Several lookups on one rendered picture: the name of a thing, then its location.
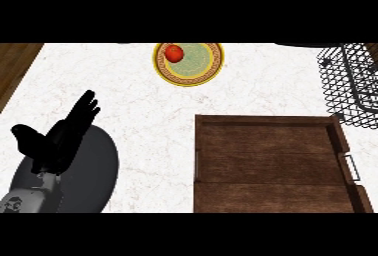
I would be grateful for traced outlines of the yellow rimmed green plate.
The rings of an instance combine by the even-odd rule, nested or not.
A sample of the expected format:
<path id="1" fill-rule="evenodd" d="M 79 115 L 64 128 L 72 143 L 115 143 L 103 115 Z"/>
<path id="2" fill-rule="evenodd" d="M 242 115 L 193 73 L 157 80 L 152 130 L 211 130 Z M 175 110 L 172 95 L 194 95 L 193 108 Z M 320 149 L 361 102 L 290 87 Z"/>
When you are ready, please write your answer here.
<path id="1" fill-rule="evenodd" d="M 220 43 L 175 43 L 183 50 L 178 62 L 165 56 L 171 43 L 157 43 L 152 54 L 153 68 L 160 78 L 175 86 L 191 87 L 206 83 L 218 74 L 224 63 Z"/>

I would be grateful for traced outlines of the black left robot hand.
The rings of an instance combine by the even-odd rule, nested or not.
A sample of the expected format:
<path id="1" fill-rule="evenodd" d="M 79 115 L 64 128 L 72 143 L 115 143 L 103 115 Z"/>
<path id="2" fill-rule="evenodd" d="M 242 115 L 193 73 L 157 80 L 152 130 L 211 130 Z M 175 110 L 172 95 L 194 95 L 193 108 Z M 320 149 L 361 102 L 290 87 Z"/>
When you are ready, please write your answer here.
<path id="1" fill-rule="evenodd" d="M 47 172 L 60 175 L 66 171 L 98 111 L 94 92 L 87 90 L 66 118 L 56 122 L 45 135 L 28 125 L 16 124 L 11 127 L 17 150 L 32 159 L 32 174 Z"/>

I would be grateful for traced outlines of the dark grey round plate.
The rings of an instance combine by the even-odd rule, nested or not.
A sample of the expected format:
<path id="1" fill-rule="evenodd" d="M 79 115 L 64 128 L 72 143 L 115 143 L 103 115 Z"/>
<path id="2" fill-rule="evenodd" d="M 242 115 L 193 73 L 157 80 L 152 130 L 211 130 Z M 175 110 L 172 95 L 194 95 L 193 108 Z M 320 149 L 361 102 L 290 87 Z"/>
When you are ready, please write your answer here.
<path id="1" fill-rule="evenodd" d="M 39 187 L 41 178 L 31 173 L 32 159 L 23 157 L 10 191 Z M 57 213 L 100 213 L 109 201 L 118 178 L 118 151 L 109 134 L 91 125 L 82 137 L 76 155 L 60 175 L 63 198 Z"/>

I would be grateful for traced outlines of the brown wooden cabinet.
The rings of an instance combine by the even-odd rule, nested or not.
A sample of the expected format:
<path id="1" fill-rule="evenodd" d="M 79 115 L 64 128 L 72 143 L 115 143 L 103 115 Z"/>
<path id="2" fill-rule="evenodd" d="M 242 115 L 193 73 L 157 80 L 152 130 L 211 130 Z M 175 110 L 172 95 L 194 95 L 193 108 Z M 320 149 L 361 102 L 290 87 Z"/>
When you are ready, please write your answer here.
<path id="1" fill-rule="evenodd" d="M 42 43 L 0 43 L 0 113 L 42 48 Z"/>

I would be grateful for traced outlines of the red apple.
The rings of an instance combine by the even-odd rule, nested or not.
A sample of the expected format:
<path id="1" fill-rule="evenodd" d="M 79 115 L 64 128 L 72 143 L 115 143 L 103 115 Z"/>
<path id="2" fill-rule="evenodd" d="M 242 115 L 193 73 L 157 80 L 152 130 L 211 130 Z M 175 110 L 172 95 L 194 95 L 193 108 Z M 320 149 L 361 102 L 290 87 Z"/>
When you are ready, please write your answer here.
<path id="1" fill-rule="evenodd" d="M 168 45 L 163 54 L 171 63 L 177 63 L 183 59 L 183 50 L 177 45 Z"/>

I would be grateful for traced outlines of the brown wooden tray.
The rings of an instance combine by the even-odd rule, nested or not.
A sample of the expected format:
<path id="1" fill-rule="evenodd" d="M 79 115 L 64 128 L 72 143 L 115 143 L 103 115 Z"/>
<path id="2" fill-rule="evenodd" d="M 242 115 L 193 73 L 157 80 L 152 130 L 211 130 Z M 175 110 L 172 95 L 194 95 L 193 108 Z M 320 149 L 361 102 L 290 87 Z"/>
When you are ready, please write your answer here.
<path id="1" fill-rule="evenodd" d="M 194 117 L 196 213 L 370 213 L 336 116 Z"/>

